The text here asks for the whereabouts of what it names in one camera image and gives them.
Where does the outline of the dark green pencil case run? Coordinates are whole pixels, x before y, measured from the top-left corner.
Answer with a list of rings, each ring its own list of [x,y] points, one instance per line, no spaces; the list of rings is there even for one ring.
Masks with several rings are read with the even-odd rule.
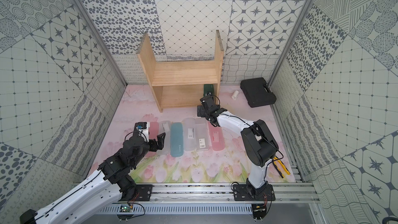
[[[209,94],[214,95],[214,85],[213,84],[204,84],[203,85],[203,96],[207,96]]]

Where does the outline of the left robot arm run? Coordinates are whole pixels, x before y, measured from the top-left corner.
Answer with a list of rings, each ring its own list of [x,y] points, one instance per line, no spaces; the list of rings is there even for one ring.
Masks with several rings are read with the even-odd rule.
[[[20,216],[20,223],[80,224],[120,200],[127,201],[128,207],[132,207],[135,200],[149,201],[153,186],[139,186],[129,175],[148,152],[164,147],[165,133],[155,140],[147,136],[144,131],[131,132],[122,148],[99,165],[97,173],[46,207],[27,210]]]

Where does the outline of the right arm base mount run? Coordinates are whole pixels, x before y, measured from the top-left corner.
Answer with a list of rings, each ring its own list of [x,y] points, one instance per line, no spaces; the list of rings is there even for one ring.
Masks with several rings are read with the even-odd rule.
[[[232,183],[231,190],[233,191],[235,201],[275,201],[275,193],[273,186],[265,183],[260,188],[255,188],[250,183],[239,184]]]

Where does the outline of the teal pencil case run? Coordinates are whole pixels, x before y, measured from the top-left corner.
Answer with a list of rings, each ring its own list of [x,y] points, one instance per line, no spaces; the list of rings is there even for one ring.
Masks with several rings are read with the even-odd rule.
[[[171,156],[181,157],[183,152],[183,126],[181,122],[174,122],[171,124]]]

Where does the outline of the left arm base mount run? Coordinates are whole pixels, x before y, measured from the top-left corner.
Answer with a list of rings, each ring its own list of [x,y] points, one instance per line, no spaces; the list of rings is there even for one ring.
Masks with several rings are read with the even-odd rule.
[[[132,201],[150,201],[152,195],[153,185],[152,184],[138,184],[130,186],[127,189],[122,190],[122,198],[120,201],[132,202]]]

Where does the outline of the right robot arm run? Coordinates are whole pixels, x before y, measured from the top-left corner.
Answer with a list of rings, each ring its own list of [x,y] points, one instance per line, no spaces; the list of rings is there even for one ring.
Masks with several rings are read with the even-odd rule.
[[[241,136],[246,155],[252,163],[247,185],[260,189],[266,185],[267,169],[279,151],[279,146],[265,121],[249,121],[235,116],[217,104],[216,98],[215,95],[208,94],[200,99],[200,117],[214,127],[227,128]]]

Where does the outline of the frosted rectangular pencil case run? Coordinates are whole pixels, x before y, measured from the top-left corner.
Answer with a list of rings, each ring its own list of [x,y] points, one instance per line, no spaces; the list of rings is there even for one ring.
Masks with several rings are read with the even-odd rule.
[[[196,139],[196,150],[205,151],[209,149],[209,137],[207,121],[204,118],[197,118],[194,120],[194,136]]]

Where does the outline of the pink rounded pencil case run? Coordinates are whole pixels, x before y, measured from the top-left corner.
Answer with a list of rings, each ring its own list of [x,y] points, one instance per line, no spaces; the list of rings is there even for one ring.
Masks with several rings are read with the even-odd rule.
[[[152,140],[157,140],[157,135],[159,133],[159,123],[158,122],[150,122],[150,127],[149,127],[149,138]],[[146,154],[146,157],[153,157],[157,153],[153,151],[149,151]]]

